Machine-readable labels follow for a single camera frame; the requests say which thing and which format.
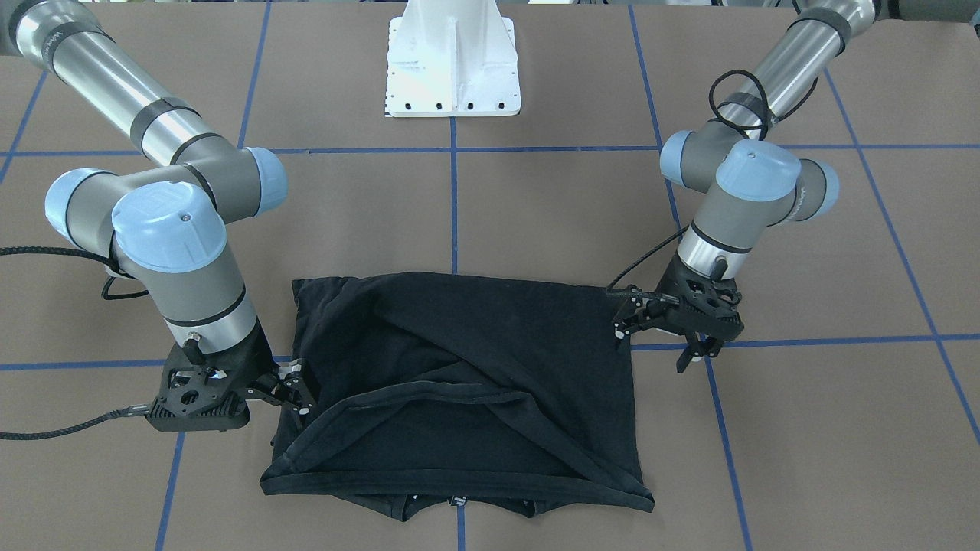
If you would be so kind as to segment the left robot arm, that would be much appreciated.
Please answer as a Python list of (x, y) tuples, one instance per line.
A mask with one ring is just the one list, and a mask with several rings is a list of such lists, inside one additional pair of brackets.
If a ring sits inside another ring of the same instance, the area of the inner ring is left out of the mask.
[(808, 1), (777, 45), (696, 132), (677, 132), (659, 153), (665, 179), (704, 201), (651, 292), (611, 282), (606, 293), (622, 301), (612, 329), (620, 341), (647, 329), (685, 338), (678, 372), (714, 358), (735, 341), (744, 322), (736, 276), (763, 231), (806, 222), (835, 206), (840, 179), (827, 164), (799, 159), (767, 137), (808, 100), (819, 74), (875, 21), (871, 1)]

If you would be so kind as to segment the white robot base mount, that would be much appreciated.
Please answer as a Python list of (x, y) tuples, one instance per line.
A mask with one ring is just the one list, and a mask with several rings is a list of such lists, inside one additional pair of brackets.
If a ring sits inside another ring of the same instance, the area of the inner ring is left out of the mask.
[(515, 25), (495, 1), (410, 1), (388, 31), (385, 116), (516, 116)]

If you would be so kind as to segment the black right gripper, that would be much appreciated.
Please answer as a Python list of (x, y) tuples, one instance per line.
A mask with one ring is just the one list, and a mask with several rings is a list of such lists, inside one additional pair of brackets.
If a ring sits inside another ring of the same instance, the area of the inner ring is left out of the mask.
[(311, 414), (319, 383), (307, 360), (277, 365), (265, 331), (255, 327), (230, 349), (200, 353), (202, 365), (172, 346), (147, 421), (160, 432), (238, 429), (249, 422), (248, 399), (260, 399), (299, 416)]

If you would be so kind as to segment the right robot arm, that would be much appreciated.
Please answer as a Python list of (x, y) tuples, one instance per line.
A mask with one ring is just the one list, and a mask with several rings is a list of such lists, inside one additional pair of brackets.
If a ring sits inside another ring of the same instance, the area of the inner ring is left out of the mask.
[(5, 432), (31, 442), (112, 419), (142, 416), (160, 432), (230, 430), (260, 399), (302, 418), (318, 388), (300, 360), (280, 366), (234, 252), (227, 225), (280, 206), (288, 178), (276, 154), (238, 148), (151, 77), (77, 1), (4, 1), (2, 53), (28, 60), (76, 90), (140, 152), (152, 170), (64, 172), (45, 216), (70, 248), (7, 247), (101, 262), (109, 282), (141, 282), (174, 338), (160, 388), (147, 404), (49, 432)]

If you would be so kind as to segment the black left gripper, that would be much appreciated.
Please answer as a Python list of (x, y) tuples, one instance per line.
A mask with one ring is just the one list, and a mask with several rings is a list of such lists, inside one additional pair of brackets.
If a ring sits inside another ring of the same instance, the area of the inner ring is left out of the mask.
[(612, 319), (620, 341), (652, 328), (685, 337), (687, 346), (676, 360), (676, 373), (685, 373), (692, 362), (717, 358), (720, 342), (735, 341), (745, 328), (735, 280), (707, 278), (686, 266), (677, 253), (654, 292), (626, 287), (613, 295), (622, 298)]

